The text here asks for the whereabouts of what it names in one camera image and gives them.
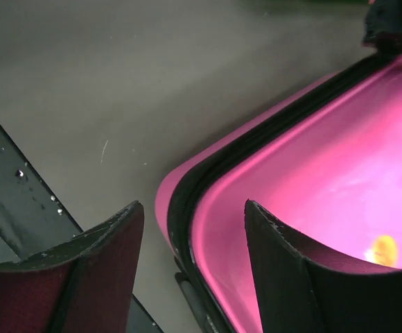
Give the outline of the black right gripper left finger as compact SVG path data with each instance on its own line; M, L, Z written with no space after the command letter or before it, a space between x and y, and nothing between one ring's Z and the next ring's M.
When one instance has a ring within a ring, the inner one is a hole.
M0 332L126 332L143 227L135 201L67 242L0 263Z

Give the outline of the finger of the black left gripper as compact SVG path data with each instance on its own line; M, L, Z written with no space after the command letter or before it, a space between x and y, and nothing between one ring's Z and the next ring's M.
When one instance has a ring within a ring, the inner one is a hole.
M362 43L384 54L402 54L402 0L369 2Z

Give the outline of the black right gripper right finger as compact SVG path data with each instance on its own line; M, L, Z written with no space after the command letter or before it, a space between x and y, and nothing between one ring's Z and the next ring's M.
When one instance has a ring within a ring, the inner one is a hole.
M264 332L402 332L402 270L325 246L253 200L245 232Z

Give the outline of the pink hard-shell suitcase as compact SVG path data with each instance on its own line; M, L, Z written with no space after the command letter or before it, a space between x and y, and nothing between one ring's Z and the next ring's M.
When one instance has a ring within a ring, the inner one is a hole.
M338 252L402 270L402 55L307 87L163 179L156 219L203 332L264 332L248 200Z

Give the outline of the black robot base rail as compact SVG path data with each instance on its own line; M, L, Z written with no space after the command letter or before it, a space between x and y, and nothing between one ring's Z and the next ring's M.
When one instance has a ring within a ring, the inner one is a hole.
M85 232L0 124L0 263L20 262ZM126 332L158 332L132 293Z

